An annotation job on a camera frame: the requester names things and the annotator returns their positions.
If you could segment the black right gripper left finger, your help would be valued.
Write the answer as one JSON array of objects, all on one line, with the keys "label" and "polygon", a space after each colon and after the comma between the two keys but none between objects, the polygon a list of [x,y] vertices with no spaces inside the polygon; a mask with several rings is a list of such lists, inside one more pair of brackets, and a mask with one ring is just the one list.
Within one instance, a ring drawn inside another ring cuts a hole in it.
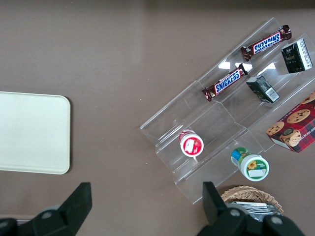
[{"label": "black right gripper left finger", "polygon": [[74,236],[92,209],[89,182],[82,182],[57,209],[39,213],[30,221],[18,225],[14,218],[0,220],[2,236]]}]

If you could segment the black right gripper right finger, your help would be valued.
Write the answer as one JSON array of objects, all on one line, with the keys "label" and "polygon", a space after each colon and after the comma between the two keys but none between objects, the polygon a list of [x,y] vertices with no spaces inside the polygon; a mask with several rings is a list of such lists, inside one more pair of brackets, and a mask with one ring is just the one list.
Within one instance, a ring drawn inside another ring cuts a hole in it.
[{"label": "black right gripper right finger", "polygon": [[289,218],[267,215],[262,222],[243,210],[227,207],[212,182],[203,183],[203,209],[208,220],[199,236],[303,236]]}]

